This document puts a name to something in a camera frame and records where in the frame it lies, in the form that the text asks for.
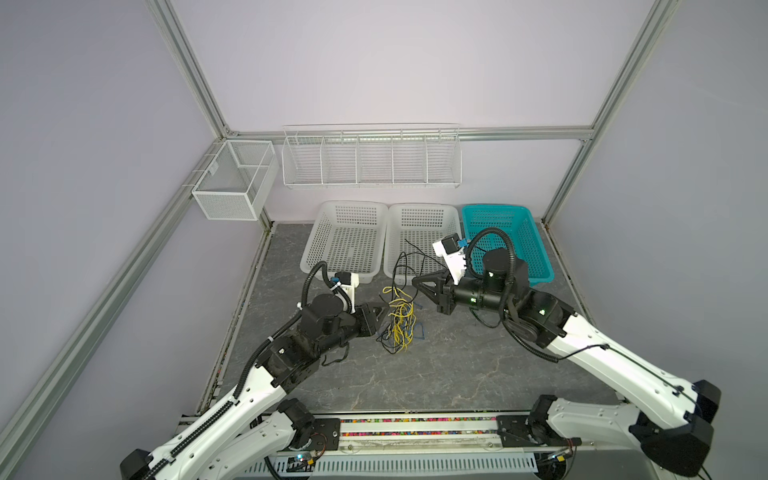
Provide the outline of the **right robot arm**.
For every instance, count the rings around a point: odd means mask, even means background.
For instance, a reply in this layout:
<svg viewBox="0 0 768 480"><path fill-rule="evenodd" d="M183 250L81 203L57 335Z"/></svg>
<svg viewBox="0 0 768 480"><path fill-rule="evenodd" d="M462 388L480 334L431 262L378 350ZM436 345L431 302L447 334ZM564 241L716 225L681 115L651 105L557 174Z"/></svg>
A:
<svg viewBox="0 0 768 480"><path fill-rule="evenodd" d="M610 339L573 307L535 289L528 265L511 238L497 227L471 240L453 234L433 245L442 270L416 276L412 286L445 315L456 307L493 312L526 351L547 362L572 362L617 393L616 405L540 396L524 422L511 430L517 440L561 447L575 455L583 440L636 449L679 477L707 479L722 392L714 384L690 382L644 360Z"/></svg>

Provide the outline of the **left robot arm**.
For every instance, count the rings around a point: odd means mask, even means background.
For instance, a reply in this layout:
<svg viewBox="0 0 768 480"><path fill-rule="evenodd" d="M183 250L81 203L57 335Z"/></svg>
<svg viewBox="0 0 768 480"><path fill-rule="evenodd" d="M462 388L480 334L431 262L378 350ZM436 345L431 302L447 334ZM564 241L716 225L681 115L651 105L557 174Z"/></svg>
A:
<svg viewBox="0 0 768 480"><path fill-rule="evenodd" d="M121 477L234 479L288 447L307 448L315 418L290 393L326 365L328 352L375 336L389 311L385 302L354 303L318 262L293 316L251 354L235 386L166 443L127 455Z"/></svg>

